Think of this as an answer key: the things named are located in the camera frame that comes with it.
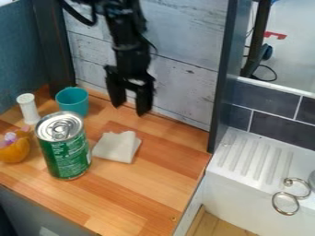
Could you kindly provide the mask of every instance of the keyring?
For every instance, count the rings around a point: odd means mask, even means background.
[[[308,193],[306,195],[294,195],[294,197],[297,200],[304,200],[304,199],[308,198],[311,194],[311,188],[309,186],[309,183],[307,183],[306,181],[299,179],[299,178],[285,178],[284,179],[284,185],[286,187],[291,187],[294,182],[302,183],[306,187],[306,189],[308,190]]]
[[[287,196],[287,197],[291,198],[294,201],[294,203],[297,205],[297,209],[295,209],[294,211],[284,211],[284,210],[282,210],[275,203],[275,199],[278,198],[279,196]],[[277,212],[279,212],[282,215],[293,216],[299,211],[299,202],[298,202],[297,198],[294,195],[288,194],[286,192],[278,192],[278,193],[273,195],[273,207],[274,207],[274,209]]]
[[[300,208],[298,200],[306,199],[311,194],[311,188],[309,186],[309,183],[307,183],[306,181],[304,181],[302,179],[299,179],[299,178],[285,178],[284,179],[284,185],[286,187],[293,186],[294,182],[302,183],[308,189],[307,194],[306,195],[292,195],[292,194],[289,194],[289,193],[286,193],[286,192],[278,192],[278,193],[273,195],[272,203],[273,203],[274,209],[277,212],[279,212],[280,214],[285,215],[285,216],[293,216],[293,215],[295,215],[299,211],[299,208]],[[275,200],[278,199],[278,198],[280,199],[281,196],[285,196],[285,197],[288,197],[289,199],[291,199],[296,204],[296,209],[293,210],[293,211],[284,211],[283,209],[278,207],[276,205],[276,203],[275,203]]]

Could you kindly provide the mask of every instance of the wooden countertop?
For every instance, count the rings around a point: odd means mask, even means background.
[[[36,93],[41,115],[58,111],[47,94],[46,88]],[[98,92],[90,94],[90,145],[103,132],[135,130],[143,144],[133,164],[94,158],[82,177],[59,181],[47,172],[33,137],[25,161],[0,163],[0,183],[101,235],[171,235],[209,161],[208,134],[153,113],[139,118],[132,105],[116,110]],[[0,115],[0,137],[22,125],[19,107],[12,108]]]

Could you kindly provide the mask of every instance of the ceramic mug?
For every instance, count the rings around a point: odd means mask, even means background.
[[[61,111],[76,112],[81,116],[88,115],[88,92],[83,88],[68,87],[56,95]]]

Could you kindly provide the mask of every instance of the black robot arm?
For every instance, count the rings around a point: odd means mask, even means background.
[[[105,65],[106,84],[115,107],[126,102],[126,89],[136,94],[138,115],[151,110],[155,79],[147,73],[151,62],[152,45],[142,33],[146,31],[146,19],[139,0],[72,0],[91,6],[91,19],[83,17],[64,0],[61,6],[83,24],[97,23],[97,13],[105,17],[113,38],[116,66]]]

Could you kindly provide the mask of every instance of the green can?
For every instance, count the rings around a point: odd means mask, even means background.
[[[72,180],[84,174],[91,163],[83,119],[74,112],[57,112],[43,117],[36,125],[42,154],[49,173]]]

